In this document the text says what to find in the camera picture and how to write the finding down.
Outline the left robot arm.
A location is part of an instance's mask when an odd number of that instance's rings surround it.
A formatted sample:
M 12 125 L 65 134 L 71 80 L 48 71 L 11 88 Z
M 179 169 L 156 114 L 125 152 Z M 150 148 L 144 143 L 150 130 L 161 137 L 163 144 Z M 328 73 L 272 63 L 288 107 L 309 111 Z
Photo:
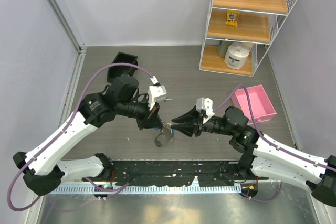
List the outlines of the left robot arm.
M 105 181 L 112 177 L 113 166 L 102 153 L 86 159 L 64 161 L 75 145 L 116 116 L 136 119 L 139 129 L 162 128 L 159 101 L 166 99 L 165 86 L 155 83 L 148 92 L 139 93 L 139 82 L 132 76 L 114 78 L 102 92 L 86 95 L 79 109 L 48 139 L 30 152 L 13 156 L 23 171 L 26 186 L 38 196 L 55 190 L 61 183 L 88 177 Z

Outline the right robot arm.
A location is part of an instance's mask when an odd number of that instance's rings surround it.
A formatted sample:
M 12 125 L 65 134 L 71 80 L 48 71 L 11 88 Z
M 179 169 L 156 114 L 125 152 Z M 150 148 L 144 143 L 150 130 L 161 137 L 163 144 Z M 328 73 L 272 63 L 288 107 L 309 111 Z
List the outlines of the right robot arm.
M 282 144 L 248 125 L 241 109 L 230 106 L 222 117 L 192 108 L 172 119 L 172 129 L 189 137 L 214 133 L 231 137 L 229 144 L 242 154 L 238 174 L 244 179 L 264 177 L 309 192 L 323 204 L 335 206 L 335 156 L 314 156 Z

